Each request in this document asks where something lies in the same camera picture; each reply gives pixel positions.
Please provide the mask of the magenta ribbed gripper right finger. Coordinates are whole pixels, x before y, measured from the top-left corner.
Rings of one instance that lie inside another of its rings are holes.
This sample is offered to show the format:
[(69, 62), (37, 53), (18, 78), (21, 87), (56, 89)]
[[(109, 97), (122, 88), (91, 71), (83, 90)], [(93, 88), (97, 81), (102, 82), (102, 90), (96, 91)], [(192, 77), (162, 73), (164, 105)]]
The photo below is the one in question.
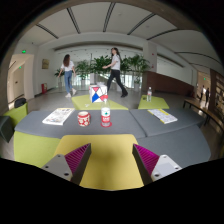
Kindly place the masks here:
[(181, 170), (168, 155), (159, 156), (137, 144), (133, 145), (132, 154), (144, 185)]

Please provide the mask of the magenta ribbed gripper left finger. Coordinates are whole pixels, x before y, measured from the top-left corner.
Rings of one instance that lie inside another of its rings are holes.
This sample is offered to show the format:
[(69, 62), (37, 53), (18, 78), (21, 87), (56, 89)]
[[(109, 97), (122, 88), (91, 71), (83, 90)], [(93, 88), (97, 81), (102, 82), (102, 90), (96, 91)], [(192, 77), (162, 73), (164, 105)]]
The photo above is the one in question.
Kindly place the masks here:
[(57, 154), (42, 169), (79, 185), (90, 155), (91, 144), (88, 143), (66, 155)]

